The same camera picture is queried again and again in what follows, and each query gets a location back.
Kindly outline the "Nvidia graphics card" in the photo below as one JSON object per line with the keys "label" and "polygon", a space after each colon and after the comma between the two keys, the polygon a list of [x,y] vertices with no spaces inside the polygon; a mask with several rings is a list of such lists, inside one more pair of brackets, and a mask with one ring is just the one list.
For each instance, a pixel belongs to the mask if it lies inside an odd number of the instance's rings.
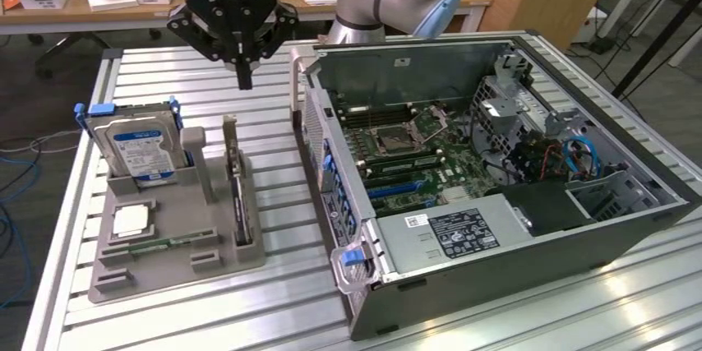
{"label": "Nvidia graphics card", "polygon": [[225,177],[233,204],[233,238],[239,247],[255,243],[260,232],[249,159],[237,144],[237,118],[223,116]]}

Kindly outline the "CPU socket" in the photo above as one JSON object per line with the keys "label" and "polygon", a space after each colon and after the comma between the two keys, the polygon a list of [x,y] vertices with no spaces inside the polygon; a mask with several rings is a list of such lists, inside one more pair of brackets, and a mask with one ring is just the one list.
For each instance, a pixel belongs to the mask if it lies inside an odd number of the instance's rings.
{"label": "CPU socket", "polygon": [[375,127],[369,133],[381,156],[409,154],[420,149],[420,143],[404,123]]}

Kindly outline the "metal socket cover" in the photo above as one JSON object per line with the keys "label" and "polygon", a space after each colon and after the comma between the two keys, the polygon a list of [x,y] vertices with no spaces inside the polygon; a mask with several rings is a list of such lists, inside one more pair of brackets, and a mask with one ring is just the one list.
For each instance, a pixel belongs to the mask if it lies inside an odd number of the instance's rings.
{"label": "metal socket cover", "polygon": [[437,104],[428,105],[409,121],[411,136],[421,143],[428,142],[448,128],[448,116]]}

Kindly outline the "blue expansion slot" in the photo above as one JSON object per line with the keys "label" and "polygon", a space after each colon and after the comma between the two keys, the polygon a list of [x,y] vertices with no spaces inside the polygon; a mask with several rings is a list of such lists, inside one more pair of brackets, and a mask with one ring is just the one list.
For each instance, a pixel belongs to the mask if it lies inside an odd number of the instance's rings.
{"label": "blue expansion slot", "polygon": [[420,192],[425,185],[427,182],[424,180],[403,182],[399,184],[392,184],[389,186],[376,187],[367,190],[367,196],[369,199],[384,199],[391,196],[413,194]]}

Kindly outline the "grey printed parts rack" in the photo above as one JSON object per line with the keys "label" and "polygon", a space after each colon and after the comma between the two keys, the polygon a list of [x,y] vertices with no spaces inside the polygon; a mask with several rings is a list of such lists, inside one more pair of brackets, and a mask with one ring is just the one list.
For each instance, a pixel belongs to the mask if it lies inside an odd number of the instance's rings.
{"label": "grey printed parts rack", "polygon": [[[106,178],[96,256],[88,299],[104,303],[158,289],[260,267],[265,251],[260,232],[255,243],[239,247],[233,238],[233,204],[225,177],[225,152],[204,156],[204,130],[188,127],[181,143],[193,155],[193,166],[174,171],[174,181],[138,187],[129,177]],[[112,235],[113,214],[121,206],[146,205],[148,225],[141,234]],[[144,254],[104,256],[101,250],[190,233],[217,233],[219,243],[184,246]]]}

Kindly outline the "green motherboard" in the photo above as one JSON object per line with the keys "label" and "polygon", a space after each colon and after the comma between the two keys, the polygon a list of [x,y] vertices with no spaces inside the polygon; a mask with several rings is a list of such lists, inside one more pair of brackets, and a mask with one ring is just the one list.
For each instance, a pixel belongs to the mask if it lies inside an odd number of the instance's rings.
{"label": "green motherboard", "polygon": [[[381,156],[372,140],[371,129],[385,125],[404,123],[431,104],[443,107],[448,116],[448,128],[428,142],[420,143],[420,149],[409,154]],[[403,212],[445,205],[440,192],[448,187],[467,187],[472,198],[484,196],[485,192],[501,181],[493,178],[483,164],[483,156],[471,146],[468,126],[471,116],[467,111],[459,112],[449,102],[432,100],[419,103],[405,102],[384,106],[351,106],[340,102],[336,107],[341,134],[353,159],[357,174],[368,164],[424,156],[444,156],[445,163],[436,169],[413,173],[401,173],[380,178],[365,178],[360,181],[365,191],[392,184],[424,180],[427,185],[420,192],[391,196],[384,199],[369,199],[376,216],[385,217]]]}

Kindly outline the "silver CPU chip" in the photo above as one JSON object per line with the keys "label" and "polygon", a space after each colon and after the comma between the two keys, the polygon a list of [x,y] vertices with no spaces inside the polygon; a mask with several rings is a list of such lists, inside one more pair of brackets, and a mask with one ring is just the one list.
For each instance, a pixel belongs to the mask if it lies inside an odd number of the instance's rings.
{"label": "silver CPU chip", "polygon": [[117,238],[141,234],[148,225],[146,205],[121,206],[113,214],[112,235]]}

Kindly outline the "small silver chipset heatsink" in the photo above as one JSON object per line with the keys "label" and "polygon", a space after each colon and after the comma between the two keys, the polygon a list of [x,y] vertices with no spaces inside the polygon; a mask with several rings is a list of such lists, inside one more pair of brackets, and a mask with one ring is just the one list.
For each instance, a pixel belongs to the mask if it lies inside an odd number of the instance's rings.
{"label": "small silver chipset heatsink", "polygon": [[448,187],[440,192],[440,200],[444,204],[472,199],[471,191],[467,187]]}

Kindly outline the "bare green RAM stick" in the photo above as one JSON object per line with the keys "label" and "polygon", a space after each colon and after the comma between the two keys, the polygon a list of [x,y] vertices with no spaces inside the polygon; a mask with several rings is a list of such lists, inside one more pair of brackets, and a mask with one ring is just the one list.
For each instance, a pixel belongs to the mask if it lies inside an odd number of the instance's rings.
{"label": "bare green RAM stick", "polygon": [[144,254],[148,252],[157,252],[162,250],[169,250],[172,248],[184,247],[184,246],[208,246],[211,244],[219,243],[219,234],[217,233],[190,233],[184,236],[177,236],[172,238],[158,238],[154,240],[136,242],[133,244],[126,244],[124,247],[109,247],[101,250],[104,256],[114,256],[120,253],[128,254]]}

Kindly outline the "blue case release latch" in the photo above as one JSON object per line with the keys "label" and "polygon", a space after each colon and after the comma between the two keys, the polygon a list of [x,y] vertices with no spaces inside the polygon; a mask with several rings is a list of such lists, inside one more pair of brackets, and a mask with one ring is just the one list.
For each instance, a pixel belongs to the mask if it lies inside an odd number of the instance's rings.
{"label": "blue case release latch", "polygon": [[361,265],[365,260],[367,258],[363,247],[341,249],[340,263],[343,267]]}

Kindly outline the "grey power supply unit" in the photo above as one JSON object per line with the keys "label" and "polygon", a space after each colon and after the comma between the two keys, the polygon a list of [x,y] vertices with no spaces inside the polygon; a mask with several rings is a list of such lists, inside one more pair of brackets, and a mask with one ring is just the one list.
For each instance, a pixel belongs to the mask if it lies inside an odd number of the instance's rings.
{"label": "grey power supply unit", "polygon": [[532,240],[501,194],[385,216],[377,226],[391,266],[401,275]]}

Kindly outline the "black power adapter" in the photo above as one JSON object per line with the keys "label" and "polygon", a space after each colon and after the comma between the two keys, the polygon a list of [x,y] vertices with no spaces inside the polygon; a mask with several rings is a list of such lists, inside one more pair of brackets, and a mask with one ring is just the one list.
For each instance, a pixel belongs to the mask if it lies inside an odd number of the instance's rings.
{"label": "black power adapter", "polygon": [[618,46],[618,40],[608,37],[598,37],[588,45],[587,49],[591,53],[602,55]]}

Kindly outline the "black tripod pole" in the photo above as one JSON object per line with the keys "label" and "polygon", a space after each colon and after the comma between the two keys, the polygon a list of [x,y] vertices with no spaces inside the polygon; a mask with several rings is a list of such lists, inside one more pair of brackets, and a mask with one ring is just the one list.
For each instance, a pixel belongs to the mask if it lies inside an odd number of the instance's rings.
{"label": "black tripod pole", "polygon": [[616,84],[611,95],[615,99],[620,99],[624,96],[624,91],[628,88],[630,84],[634,82],[635,78],[648,65],[651,59],[660,51],[663,45],[674,35],[675,31],[680,28],[682,24],[684,23],[687,17],[692,14],[692,11],[698,7],[698,5],[702,3],[702,0],[687,0],[683,6],[680,7],[679,11],[671,18],[670,22],[662,29],[659,35],[652,40],[650,46],[646,48],[646,51],[643,52],[642,56],[631,66],[631,69],[626,73],[622,81]]}

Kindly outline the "dark grey open PC case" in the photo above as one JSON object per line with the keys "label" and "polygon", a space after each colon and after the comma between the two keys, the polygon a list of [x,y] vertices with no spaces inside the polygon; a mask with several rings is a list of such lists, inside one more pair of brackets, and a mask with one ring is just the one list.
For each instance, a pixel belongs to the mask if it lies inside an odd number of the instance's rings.
{"label": "dark grey open PC case", "polygon": [[[472,96],[485,76],[503,88],[520,83],[548,109],[544,135],[531,131],[508,155],[472,143]],[[702,208],[702,193],[676,173],[671,153],[640,118],[536,34],[445,35],[379,44],[296,44],[291,51],[292,126],[331,271],[355,340],[403,328],[531,287],[599,269],[651,234]],[[501,181],[484,196],[504,195],[532,240],[455,265],[404,275],[393,271],[377,220],[341,134],[336,107],[440,100],[471,116],[471,146]],[[348,194],[357,230],[340,246],[321,195],[323,139]],[[566,189],[626,171],[660,206],[595,221]],[[365,262],[343,267],[341,249],[363,247]]]}

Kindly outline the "grey metal disk bay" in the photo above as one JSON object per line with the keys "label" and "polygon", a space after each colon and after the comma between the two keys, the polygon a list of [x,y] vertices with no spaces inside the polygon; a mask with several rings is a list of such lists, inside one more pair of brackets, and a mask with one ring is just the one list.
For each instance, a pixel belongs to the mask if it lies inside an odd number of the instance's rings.
{"label": "grey metal disk bay", "polygon": [[586,182],[570,181],[566,189],[598,222],[660,206],[658,198],[626,171]]}

